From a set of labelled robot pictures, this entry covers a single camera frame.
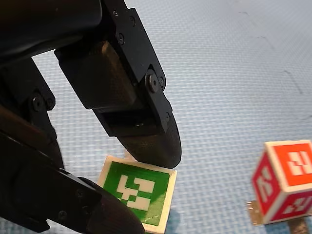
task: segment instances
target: wooden block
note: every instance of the wooden block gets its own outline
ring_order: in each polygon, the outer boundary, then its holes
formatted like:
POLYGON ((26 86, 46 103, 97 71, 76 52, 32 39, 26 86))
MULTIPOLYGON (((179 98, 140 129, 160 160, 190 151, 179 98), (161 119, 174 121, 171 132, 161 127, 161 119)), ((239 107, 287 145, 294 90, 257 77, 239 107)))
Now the wooden block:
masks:
POLYGON ((306 216, 312 205, 311 142, 266 142, 252 185, 264 224, 306 216))
POLYGON ((147 233, 164 234, 176 171, 108 156, 97 184, 126 204, 147 233))

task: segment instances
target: blue mat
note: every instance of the blue mat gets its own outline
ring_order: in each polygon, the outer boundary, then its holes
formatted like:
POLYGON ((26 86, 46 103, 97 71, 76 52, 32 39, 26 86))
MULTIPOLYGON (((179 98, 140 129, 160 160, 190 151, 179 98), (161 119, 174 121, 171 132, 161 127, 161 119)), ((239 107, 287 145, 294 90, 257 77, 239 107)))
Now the blue mat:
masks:
MULTIPOLYGON (((250 178, 265 141, 312 139, 309 0, 127 0, 167 78, 183 160, 166 234, 288 234, 254 227, 250 178)), ((35 61, 57 98, 50 113, 66 169, 96 181, 108 154, 123 156, 85 110, 53 53, 35 61)), ((307 219, 310 230, 311 220, 307 219)), ((1 234, 32 232, 5 220, 1 234)), ((75 233, 51 222, 47 234, 75 233)))

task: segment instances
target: green block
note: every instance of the green block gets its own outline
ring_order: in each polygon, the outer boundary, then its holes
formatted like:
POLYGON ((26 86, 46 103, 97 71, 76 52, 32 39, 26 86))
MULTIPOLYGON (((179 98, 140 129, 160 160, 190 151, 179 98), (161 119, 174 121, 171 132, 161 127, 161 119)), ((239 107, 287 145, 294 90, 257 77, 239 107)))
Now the green block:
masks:
POLYGON ((164 233, 176 171, 108 156, 98 185, 126 204, 148 233, 164 233))

